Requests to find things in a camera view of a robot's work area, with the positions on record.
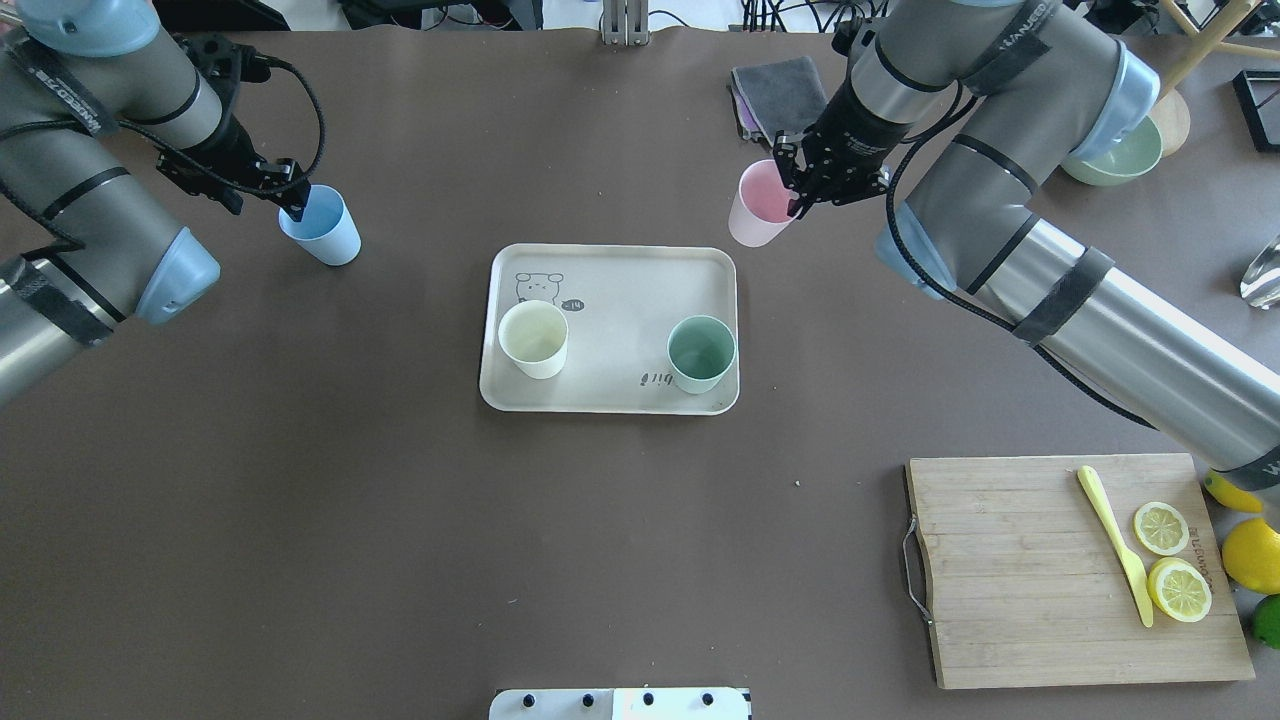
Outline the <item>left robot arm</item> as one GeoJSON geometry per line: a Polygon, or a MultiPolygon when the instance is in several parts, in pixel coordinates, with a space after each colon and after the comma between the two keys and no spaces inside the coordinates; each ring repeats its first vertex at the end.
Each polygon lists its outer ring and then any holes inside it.
{"type": "Polygon", "coordinates": [[[3,196],[51,242],[3,263],[1,382],[10,401],[109,340],[163,324],[219,263],[104,146],[129,129],[183,192],[239,214],[246,195],[302,218],[310,173],[257,152],[233,108],[285,63],[220,35],[172,35],[147,1],[18,1],[3,36],[3,196]]]}

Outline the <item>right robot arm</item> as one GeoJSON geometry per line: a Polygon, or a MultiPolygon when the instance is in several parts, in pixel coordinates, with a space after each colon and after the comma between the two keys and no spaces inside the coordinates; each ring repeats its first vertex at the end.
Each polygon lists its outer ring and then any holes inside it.
{"type": "Polygon", "coordinates": [[[1115,149],[1152,108],[1157,74],[1060,1],[902,1],[869,47],[845,46],[826,109],[776,151],[788,215],[884,193],[886,158],[951,88],[975,100],[892,206],[879,258],[936,297],[974,299],[1236,486],[1277,493],[1277,364],[1260,361],[1055,224],[1043,183],[1115,149]]]}

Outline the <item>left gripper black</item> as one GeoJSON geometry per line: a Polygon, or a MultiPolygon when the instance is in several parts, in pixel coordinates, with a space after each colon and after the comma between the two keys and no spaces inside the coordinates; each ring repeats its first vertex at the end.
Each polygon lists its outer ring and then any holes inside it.
{"type": "Polygon", "coordinates": [[[205,196],[233,215],[243,208],[233,184],[262,191],[293,222],[303,220],[311,192],[308,176],[294,159],[260,156],[238,120],[197,146],[160,152],[157,170],[189,196],[205,196]]]}

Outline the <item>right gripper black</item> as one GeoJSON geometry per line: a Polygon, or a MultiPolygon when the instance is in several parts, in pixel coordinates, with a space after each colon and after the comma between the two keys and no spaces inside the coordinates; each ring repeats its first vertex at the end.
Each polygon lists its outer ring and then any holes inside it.
{"type": "Polygon", "coordinates": [[[884,192],[883,160],[906,136],[906,126],[868,109],[850,81],[841,83],[818,119],[800,135],[777,135],[771,146],[787,215],[801,219],[822,201],[860,201],[884,192]],[[796,187],[800,145],[805,168],[796,187]]]}

